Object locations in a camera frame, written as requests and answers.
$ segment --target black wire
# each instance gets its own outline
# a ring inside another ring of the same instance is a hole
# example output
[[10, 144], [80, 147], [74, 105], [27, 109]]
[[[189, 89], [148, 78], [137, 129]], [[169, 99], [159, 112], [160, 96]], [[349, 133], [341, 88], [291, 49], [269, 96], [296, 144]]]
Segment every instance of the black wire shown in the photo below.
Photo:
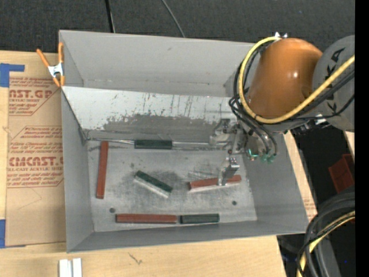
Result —
[[319, 106], [322, 102], [324, 102], [327, 98], [332, 96], [335, 92], [337, 92], [346, 83], [351, 81], [354, 78], [354, 76], [355, 76], [355, 71], [350, 72], [348, 75], [346, 75], [344, 78], [342, 78], [335, 86], [328, 89], [328, 91], [326, 91], [325, 93], [319, 95], [312, 103], [310, 103], [308, 106], [306, 106], [304, 109], [302, 109], [300, 112], [298, 112], [294, 116], [290, 117], [289, 120], [294, 121], [296, 119], [296, 118], [294, 118], [295, 116], [301, 116], [301, 115], [305, 114], [306, 112], [311, 111], [312, 109]]
[[335, 117], [335, 116], [340, 115], [343, 111], [345, 111], [349, 107], [349, 105], [354, 101], [354, 99], [355, 99], [355, 94], [353, 94], [349, 98], [349, 100], [342, 106], [342, 108], [338, 112], [336, 112], [336, 113], [334, 113], [332, 115], [324, 115], [324, 116], [319, 116], [319, 117], [294, 118], [294, 119], [288, 119], [285, 122], [329, 119], [329, 118], [332, 118], [332, 117]]
[[[254, 59], [256, 57], [256, 55], [259, 53], [261, 48], [265, 48], [265, 44], [259, 46], [251, 55], [250, 60], [246, 63], [246, 68], [245, 68], [245, 72], [243, 75], [243, 79], [246, 79], [248, 76], [248, 73], [250, 71], [250, 68], [252, 66], [252, 63], [254, 62]], [[232, 109], [236, 109], [234, 108], [233, 104], [236, 103], [238, 110], [237, 112], [239, 114], [235, 114], [236, 116], [238, 116], [238, 118], [240, 118], [239, 116], [242, 115], [243, 118], [241, 119], [244, 123], [246, 123], [258, 136], [259, 138], [262, 140], [264, 146], [265, 146], [265, 151], [267, 154], [269, 154], [270, 152], [270, 147], [268, 145], [268, 141], [266, 140], [265, 136], [260, 132], [260, 130], [262, 130], [272, 141], [273, 145], [274, 145], [274, 156], [277, 155], [278, 153], [278, 145], [276, 140], [274, 139], [274, 137], [272, 136], [272, 134], [266, 130], [259, 122], [257, 122], [255, 119], [251, 118], [249, 115], [247, 115], [246, 112], [244, 112], [243, 106], [241, 105], [240, 101], [239, 101], [239, 96], [237, 94], [237, 82], [238, 82], [238, 77], [239, 77], [239, 73], [240, 73], [240, 68], [241, 68], [241, 64], [239, 65], [236, 75], [235, 75], [235, 79], [234, 79], [234, 87], [233, 87], [233, 91], [234, 91], [234, 97], [233, 97], [233, 101], [229, 101], [229, 105], [231, 106]], [[246, 94], [248, 91], [248, 88], [246, 88], [244, 90], [244, 93]]]
[[[346, 191], [341, 192], [340, 194], [335, 195], [334, 197], [326, 200], [319, 209], [319, 214], [314, 217], [314, 219], [309, 223], [306, 233], [305, 233], [305, 243], [310, 242], [311, 237], [314, 235], [314, 230], [316, 227], [320, 227], [319, 225], [323, 220], [327, 221], [327, 217], [333, 217], [334, 215], [340, 217], [342, 214], [346, 214], [348, 210], [355, 209], [355, 192], [354, 189], [348, 188]], [[304, 245], [305, 255], [306, 255], [306, 264], [310, 269], [310, 273], [313, 277], [319, 277], [315, 267], [314, 262], [312, 260], [312, 256], [309, 252], [309, 248]], [[300, 264], [300, 255], [298, 255], [298, 265]]]
[[169, 14], [172, 16], [172, 18], [173, 18], [173, 20], [174, 20], [174, 22], [175, 22], [175, 24], [176, 24], [176, 26], [177, 26], [177, 28], [178, 28], [178, 30], [179, 30], [179, 32], [180, 32], [180, 34], [182, 35], [182, 37], [183, 37], [183, 38], [185, 38], [185, 37], [186, 37], [186, 36], [185, 36], [185, 33], [183, 32], [182, 28], [180, 27], [180, 25], [179, 25], [179, 23], [178, 23], [177, 19], [175, 18], [174, 14], [173, 14], [173, 12], [171, 11], [171, 9], [169, 8], [168, 4], [166, 3], [166, 1], [165, 1], [165, 0], [161, 0], [161, 1], [162, 1], [162, 3], [164, 4], [165, 8], [167, 8], [167, 10], [168, 10]]
[[115, 33], [115, 26], [114, 26], [114, 22], [113, 22], [113, 15], [111, 13], [109, 0], [105, 0], [105, 7], [106, 7], [107, 15], [108, 15], [110, 32]]
[[[298, 270], [299, 270], [299, 272], [301, 273], [302, 276], [305, 276], [305, 274], [304, 274], [303, 268], [301, 267], [300, 259], [301, 259], [302, 254], [305, 252], [306, 264], [309, 264], [309, 262], [307, 261], [307, 258], [308, 258], [308, 256], [311, 255], [311, 253], [310, 252], [306, 253], [306, 250], [309, 250], [310, 249], [309, 248], [310, 244], [312, 244], [317, 239], [321, 238], [322, 235], [324, 235], [326, 233], [329, 234], [330, 232], [334, 231], [341, 223], [345, 222], [346, 220], [348, 220], [348, 219], [354, 219], [354, 218], [355, 218], [355, 216], [353, 216], [353, 215], [345, 216], [339, 222], [337, 222], [334, 225], [332, 225], [332, 226], [330, 226], [330, 227], [328, 227], [328, 228], [323, 229], [322, 231], [320, 231], [314, 238], [310, 239], [307, 243], [305, 243], [303, 245], [303, 247], [297, 253], [297, 257], [296, 257], [296, 261], [298, 262]], [[316, 271], [315, 271], [315, 273], [312, 272], [311, 266], [307, 266], [307, 267], [309, 268], [310, 273], [312, 273], [314, 277], [319, 277], [319, 275], [317, 274]]]

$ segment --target red block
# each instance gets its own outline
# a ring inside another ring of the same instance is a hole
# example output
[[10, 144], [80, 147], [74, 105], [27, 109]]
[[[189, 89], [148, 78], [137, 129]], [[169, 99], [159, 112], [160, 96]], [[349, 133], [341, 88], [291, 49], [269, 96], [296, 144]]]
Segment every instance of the red block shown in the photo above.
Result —
[[[227, 184], [237, 184], [241, 182], [241, 176], [239, 174], [234, 175], [231, 177]], [[193, 181], [190, 182], [190, 190], [197, 189], [197, 188], [204, 188], [204, 187], [210, 187], [210, 186], [217, 186], [218, 185], [218, 179], [217, 178], [207, 178], [207, 179], [201, 179], [199, 181]]]
[[109, 142], [102, 141], [100, 148], [99, 174], [97, 175], [96, 198], [104, 199]]
[[136, 224], [175, 224], [176, 215], [151, 215], [151, 214], [116, 214], [117, 223], [136, 223]]

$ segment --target black cable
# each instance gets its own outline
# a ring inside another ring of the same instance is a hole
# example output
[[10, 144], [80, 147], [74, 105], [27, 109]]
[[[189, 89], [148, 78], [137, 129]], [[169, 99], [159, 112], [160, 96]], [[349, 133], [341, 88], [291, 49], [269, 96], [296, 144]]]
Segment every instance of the black cable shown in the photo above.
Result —
[[186, 36], [185, 36], [185, 33], [183, 32], [182, 28], [180, 27], [180, 25], [179, 25], [179, 23], [178, 23], [177, 19], [175, 18], [175, 16], [174, 16], [173, 12], [172, 12], [172, 11], [171, 11], [171, 9], [170, 9], [170, 7], [168, 6], [168, 4], [166, 3], [166, 1], [165, 1], [165, 0], [161, 0], [161, 1], [162, 1], [162, 3], [164, 4], [164, 6], [167, 8], [167, 10], [168, 10], [169, 14], [172, 16], [172, 18], [173, 18], [173, 20], [174, 20], [174, 22], [175, 22], [175, 24], [176, 24], [176, 26], [177, 26], [177, 28], [178, 28], [178, 30], [179, 30], [179, 32], [180, 32], [180, 34], [182, 35], [182, 37], [183, 37], [183, 38], [185, 38], [185, 37], [186, 37]]
[[293, 121], [310, 121], [310, 120], [319, 120], [319, 119], [329, 119], [335, 116], [340, 115], [343, 111], [345, 111], [349, 105], [355, 100], [355, 94], [353, 94], [349, 100], [342, 106], [342, 108], [337, 111], [336, 113], [332, 114], [332, 115], [324, 115], [324, 116], [319, 116], [319, 117], [304, 117], [304, 118], [294, 118], [294, 119], [288, 119], [284, 122], [293, 122]]
[[[319, 275], [314, 267], [314, 261], [312, 259], [312, 255], [309, 251], [308, 246], [312, 241], [315, 241], [317, 237], [319, 237], [325, 232], [325, 231], [319, 231], [318, 233], [314, 233], [314, 231], [317, 228], [318, 229], [321, 228], [321, 223], [323, 221], [329, 223], [330, 221], [332, 221], [331, 220], [332, 218], [339, 218], [342, 214], [347, 213], [349, 210], [352, 211], [353, 209], [355, 209], [355, 192], [354, 192], [353, 187], [350, 187], [346, 191], [343, 191], [340, 194], [337, 194], [334, 197], [330, 198], [329, 200], [325, 201], [321, 205], [318, 215], [315, 216], [314, 219], [309, 223], [306, 229], [306, 233], [305, 233], [305, 243], [306, 244], [304, 245], [303, 249], [306, 255], [306, 264], [313, 277], [317, 277]], [[302, 255], [302, 250], [299, 252], [298, 257], [297, 257], [299, 269], [301, 269], [301, 266], [300, 266], [301, 255]], [[321, 264], [323, 264], [323, 267], [325, 266], [325, 263], [323, 260], [321, 260]]]
[[342, 218], [339, 222], [335, 223], [334, 225], [320, 231], [314, 238], [310, 239], [307, 243], [305, 243], [303, 245], [303, 247], [301, 248], [301, 250], [299, 250], [299, 252], [297, 253], [297, 258], [296, 260], [298, 261], [298, 270], [299, 272], [301, 273], [302, 276], [305, 276], [304, 274], [304, 270], [303, 268], [301, 267], [301, 264], [300, 264], [300, 259], [301, 259], [301, 256], [302, 254], [305, 252], [305, 257], [306, 257], [306, 264], [308, 265], [307, 267], [309, 268], [310, 270], [310, 273], [313, 275], [313, 277], [321, 277], [320, 275], [318, 275], [317, 271], [315, 270], [315, 268], [312, 266], [312, 263], [308, 262], [308, 257], [310, 256], [311, 257], [311, 253], [310, 253], [310, 248], [309, 246], [316, 240], [318, 240], [319, 238], [321, 238], [324, 234], [327, 233], [327, 235], [329, 233], [331, 233], [332, 231], [334, 231], [337, 227], [340, 226], [340, 224], [346, 222], [347, 220], [349, 219], [354, 219], [355, 217], [352, 216], [352, 215], [348, 215], [348, 216], [345, 216], [344, 218]]
[[115, 33], [115, 26], [114, 26], [114, 22], [113, 22], [113, 15], [111, 13], [109, 0], [105, 0], [105, 7], [106, 7], [107, 15], [108, 15], [110, 32]]
[[348, 75], [346, 75], [344, 78], [342, 78], [335, 86], [328, 89], [325, 93], [319, 95], [311, 104], [309, 104], [307, 107], [302, 109], [300, 112], [298, 112], [294, 116], [290, 117], [290, 120], [294, 121], [296, 119], [296, 118], [294, 118], [295, 116], [301, 116], [301, 115], [305, 114], [306, 112], [311, 111], [312, 109], [319, 106], [322, 102], [324, 102], [327, 98], [332, 96], [335, 92], [337, 92], [346, 83], [351, 81], [354, 77], [355, 77], [355, 71], [351, 71]]

